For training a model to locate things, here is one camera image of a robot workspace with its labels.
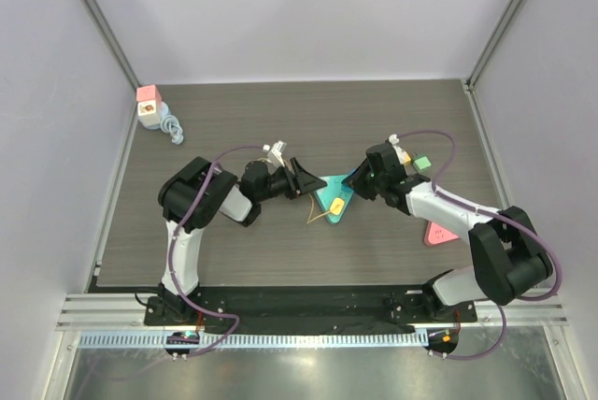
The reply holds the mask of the pink triangular power socket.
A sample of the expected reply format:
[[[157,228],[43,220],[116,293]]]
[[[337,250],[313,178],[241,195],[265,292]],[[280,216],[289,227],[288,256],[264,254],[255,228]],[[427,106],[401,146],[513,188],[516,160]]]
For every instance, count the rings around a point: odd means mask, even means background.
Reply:
[[[459,240],[459,237],[457,235],[453,234],[451,231],[440,226],[435,222],[428,222],[423,237],[423,242],[426,246],[438,246],[455,240]]]

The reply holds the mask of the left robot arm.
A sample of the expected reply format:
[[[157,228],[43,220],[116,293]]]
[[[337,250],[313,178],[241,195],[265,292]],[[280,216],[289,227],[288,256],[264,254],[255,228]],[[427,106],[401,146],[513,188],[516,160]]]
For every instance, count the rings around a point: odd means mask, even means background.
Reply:
[[[295,199],[326,186],[324,179],[306,171],[294,158],[273,171],[264,161],[250,162],[240,178],[202,157],[186,164],[158,194],[168,250],[156,314],[180,325],[196,318],[198,302],[191,295],[200,285],[200,246],[218,213],[248,227],[261,214],[264,201],[281,195]]]

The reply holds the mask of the right aluminium frame post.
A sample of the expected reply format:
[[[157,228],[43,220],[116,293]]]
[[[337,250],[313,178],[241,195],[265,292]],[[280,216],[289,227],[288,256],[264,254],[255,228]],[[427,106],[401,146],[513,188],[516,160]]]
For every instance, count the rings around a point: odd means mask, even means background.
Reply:
[[[526,0],[508,0],[499,21],[496,23],[489,40],[480,53],[477,61],[471,71],[470,76],[463,81],[463,86],[467,93],[472,92],[480,81],[486,67],[490,63],[493,55],[498,50],[501,42],[506,37],[511,25],[517,18]]]

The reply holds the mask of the teal triangular power socket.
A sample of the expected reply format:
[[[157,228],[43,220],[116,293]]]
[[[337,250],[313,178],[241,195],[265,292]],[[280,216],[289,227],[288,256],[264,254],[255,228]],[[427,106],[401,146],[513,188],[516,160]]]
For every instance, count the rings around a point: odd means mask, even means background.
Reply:
[[[321,212],[325,213],[324,218],[326,221],[332,225],[340,223],[354,195],[353,190],[342,185],[342,180],[348,175],[349,174],[320,176],[321,179],[327,182],[327,187],[314,192],[315,202],[319,206]],[[343,212],[339,216],[329,215],[329,206],[336,197],[341,197],[345,200]]]

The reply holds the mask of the green usb charger plug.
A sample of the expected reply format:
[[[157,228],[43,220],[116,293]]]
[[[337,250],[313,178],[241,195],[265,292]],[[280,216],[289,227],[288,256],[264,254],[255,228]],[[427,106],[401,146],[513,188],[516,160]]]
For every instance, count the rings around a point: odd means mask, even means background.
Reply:
[[[426,172],[432,167],[430,159],[426,155],[417,155],[412,159],[413,168],[419,172]]]

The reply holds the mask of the pink white cube charger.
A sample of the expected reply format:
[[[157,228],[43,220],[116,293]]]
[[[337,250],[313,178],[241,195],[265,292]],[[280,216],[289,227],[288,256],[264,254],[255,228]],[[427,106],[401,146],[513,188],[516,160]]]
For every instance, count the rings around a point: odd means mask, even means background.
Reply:
[[[136,90],[136,116],[146,129],[160,128],[162,96],[156,85],[142,86]]]

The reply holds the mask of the orange charger plug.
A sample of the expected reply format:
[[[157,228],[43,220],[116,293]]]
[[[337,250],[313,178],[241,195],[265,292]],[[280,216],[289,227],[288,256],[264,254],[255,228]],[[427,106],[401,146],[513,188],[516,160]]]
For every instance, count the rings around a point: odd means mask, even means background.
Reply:
[[[328,214],[333,216],[339,216],[344,209],[345,200],[341,197],[336,197],[328,209]]]

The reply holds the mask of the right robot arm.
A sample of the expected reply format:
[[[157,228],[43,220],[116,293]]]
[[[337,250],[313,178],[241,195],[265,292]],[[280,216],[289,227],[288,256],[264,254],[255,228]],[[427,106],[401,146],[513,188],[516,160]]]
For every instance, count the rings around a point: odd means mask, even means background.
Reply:
[[[407,216],[434,222],[468,245],[471,265],[421,287],[421,309],[432,321],[443,321],[456,306],[476,300],[503,307],[553,274],[548,251],[524,210],[481,206],[441,189],[407,170],[406,153],[395,142],[369,148],[343,183],[363,199],[381,198]]]

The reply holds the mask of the aluminium frame post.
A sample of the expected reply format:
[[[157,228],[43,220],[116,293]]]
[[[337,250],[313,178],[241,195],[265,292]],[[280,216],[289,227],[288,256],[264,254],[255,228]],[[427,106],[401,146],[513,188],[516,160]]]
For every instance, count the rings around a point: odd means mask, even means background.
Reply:
[[[119,40],[116,38],[112,28],[109,25],[107,17],[103,9],[101,9],[97,0],[80,0],[90,15],[94,26],[99,35],[107,45],[108,50],[118,64],[121,72],[129,82],[129,84],[136,90],[139,86],[139,79],[135,74],[129,60],[127,59],[124,50],[121,47]]]
[[[498,50],[501,42],[506,37],[511,25],[517,18],[526,0],[508,0],[499,21],[496,23],[489,40],[480,53],[477,61],[471,71],[470,76],[463,81],[463,86],[467,93],[472,92],[480,81],[486,67],[490,63],[493,55]]]

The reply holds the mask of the aluminium front rail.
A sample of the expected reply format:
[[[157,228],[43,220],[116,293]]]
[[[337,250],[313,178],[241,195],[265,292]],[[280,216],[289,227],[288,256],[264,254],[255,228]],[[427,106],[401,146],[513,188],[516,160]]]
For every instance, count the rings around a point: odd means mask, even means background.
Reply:
[[[556,296],[540,302],[516,300],[504,307],[510,326],[567,326]],[[145,308],[131,293],[69,294],[56,320],[58,331],[135,330],[143,327]]]

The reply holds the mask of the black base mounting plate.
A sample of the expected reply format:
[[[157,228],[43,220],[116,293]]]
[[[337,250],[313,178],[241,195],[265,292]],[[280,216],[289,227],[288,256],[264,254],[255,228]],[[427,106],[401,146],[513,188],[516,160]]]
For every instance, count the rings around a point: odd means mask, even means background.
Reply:
[[[441,307],[419,285],[203,286],[189,297],[204,309],[239,316],[237,331],[255,335],[324,335],[360,326],[392,330],[477,320],[473,301]]]

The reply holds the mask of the left aluminium frame post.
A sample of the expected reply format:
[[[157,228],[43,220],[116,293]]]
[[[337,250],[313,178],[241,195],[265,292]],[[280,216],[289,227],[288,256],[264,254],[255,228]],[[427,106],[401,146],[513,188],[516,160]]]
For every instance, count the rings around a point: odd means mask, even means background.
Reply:
[[[94,26],[99,35],[107,45],[108,50],[118,64],[121,72],[129,82],[129,84],[136,90],[139,86],[139,79],[135,74],[129,60],[127,59],[124,50],[121,47],[119,40],[116,38],[112,28],[109,25],[107,17],[103,9],[101,9],[97,0],[80,0],[90,15]]]

